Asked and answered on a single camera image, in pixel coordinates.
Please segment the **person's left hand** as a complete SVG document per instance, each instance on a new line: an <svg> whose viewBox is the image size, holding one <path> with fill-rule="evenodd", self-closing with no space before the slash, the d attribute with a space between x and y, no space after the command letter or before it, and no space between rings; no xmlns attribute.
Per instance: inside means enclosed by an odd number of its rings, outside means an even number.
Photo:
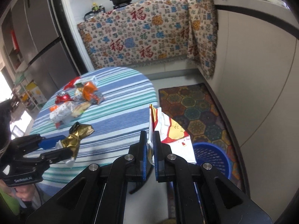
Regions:
<svg viewBox="0 0 299 224"><path fill-rule="evenodd" d="M18 197L22 201L29 202L34 198L36 188L34 185L25 185L15 187L15 193L12 192L12 188L8 187L2 180L0 181L1 189L11 197Z"/></svg>

